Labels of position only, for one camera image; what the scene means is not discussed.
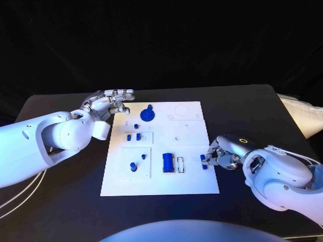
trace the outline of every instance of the black curtain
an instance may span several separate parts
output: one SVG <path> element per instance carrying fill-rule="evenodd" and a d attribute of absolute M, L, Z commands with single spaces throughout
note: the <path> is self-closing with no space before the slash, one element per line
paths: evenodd
<path fill-rule="evenodd" d="M 259 83 L 323 105 L 323 1 L 0 1 L 0 126 L 33 94 Z"/>

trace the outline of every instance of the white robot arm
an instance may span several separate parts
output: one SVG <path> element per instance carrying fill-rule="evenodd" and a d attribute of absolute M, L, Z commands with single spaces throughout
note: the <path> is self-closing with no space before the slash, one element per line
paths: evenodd
<path fill-rule="evenodd" d="M 308 161 L 310 165 L 293 156 Z M 235 169 L 242 165 L 245 184 L 261 203 L 277 211 L 291 209 L 323 225 L 323 165 L 274 146 L 256 149 L 248 139 L 220 135 L 212 142 L 205 165 Z"/>
<path fill-rule="evenodd" d="M 106 139 L 111 126 L 105 120 L 112 113 L 129 113 L 121 102 L 134 99 L 132 93 L 131 89 L 96 91 L 78 110 L 0 127 L 0 188 L 75 155 L 91 137 Z"/>

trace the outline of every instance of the white board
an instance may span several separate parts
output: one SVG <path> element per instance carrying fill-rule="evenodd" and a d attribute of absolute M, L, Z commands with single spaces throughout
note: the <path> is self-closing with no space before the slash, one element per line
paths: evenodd
<path fill-rule="evenodd" d="M 155 117 L 144 122 L 140 113 L 148 104 Z M 203 170 L 199 158 L 209 146 L 200 103 L 127 103 L 127 107 L 129 115 L 118 113 L 114 116 L 101 196 L 218 194 L 213 167 Z M 137 133 L 141 134 L 140 141 L 135 140 Z M 174 172 L 163 173 L 163 153 L 173 154 Z M 183 173 L 179 173 L 177 157 L 183 160 Z M 131 162 L 137 164 L 135 172 L 131 172 Z"/>

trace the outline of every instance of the robotic hand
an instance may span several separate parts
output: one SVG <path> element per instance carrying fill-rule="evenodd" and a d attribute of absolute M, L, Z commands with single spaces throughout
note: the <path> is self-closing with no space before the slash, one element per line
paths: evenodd
<path fill-rule="evenodd" d="M 80 108 L 56 112 L 0 127 L 0 188 L 18 183 L 75 155 L 91 137 L 106 139 L 109 115 L 129 114 L 121 103 L 134 100 L 134 91 L 92 93 Z"/>
<path fill-rule="evenodd" d="M 304 165 L 291 155 L 310 165 Z M 249 140 L 220 135 L 200 162 L 228 170 L 241 164 L 245 184 L 261 203 L 277 211 L 297 211 L 323 225 L 323 165 L 317 161 L 271 145 L 256 149 Z"/>

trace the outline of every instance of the black table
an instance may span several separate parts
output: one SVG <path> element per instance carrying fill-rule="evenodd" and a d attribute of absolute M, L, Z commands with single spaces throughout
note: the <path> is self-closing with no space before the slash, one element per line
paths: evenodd
<path fill-rule="evenodd" d="M 17 121 L 75 110 L 86 95 L 31 96 Z M 316 158 L 268 85 L 135 91 L 134 102 L 161 101 L 200 101 L 209 141 L 219 134 L 239 134 L 256 144 L 272 144 Z M 244 183 L 241 169 L 215 168 L 220 194 L 101 197 L 108 145 L 109 139 L 92 139 L 88 147 L 47 170 L 33 196 L 0 220 L 0 241 L 98 241 L 129 227 L 170 219 L 223 221 L 281 237 L 323 234 L 301 214 L 277 212 L 261 204 Z M 28 182 L 30 179 L 0 189 L 0 204 Z"/>

